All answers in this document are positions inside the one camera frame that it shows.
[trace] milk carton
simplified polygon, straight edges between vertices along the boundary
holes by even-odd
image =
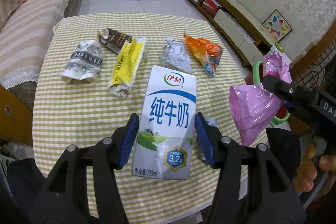
[[[188,178],[195,111],[196,77],[153,66],[133,155],[133,175]]]

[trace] sofa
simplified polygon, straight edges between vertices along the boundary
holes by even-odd
[[[73,15],[77,0],[0,0],[0,85],[33,109],[53,27]]]

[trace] person's leg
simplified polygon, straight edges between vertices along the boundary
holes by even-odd
[[[34,159],[13,161],[7,170],[7,181],[20,211],[28,218],[30,209],[45,178]]]
[[[281,128],[266,128],[266,134],[272,153],[292,181],[301,163],[299,137],[295,133]]]

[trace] pink plastic bag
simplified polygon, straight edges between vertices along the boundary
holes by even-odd
[[[292,81],[289,65],[277,52],[269,57],[264,56],[263,75],[266,74],[288,83]],[[284,103],[285,101],[265,90],[262,84],[230,87],[229,104],[233,120],[240,132],[241,144],[250,145]]]

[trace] hexagonal badge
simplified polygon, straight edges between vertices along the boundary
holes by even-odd
[[[178,146],[165,150],[163,164],[170,170],[176,171],[185,167],[187,163],[187,152]]]

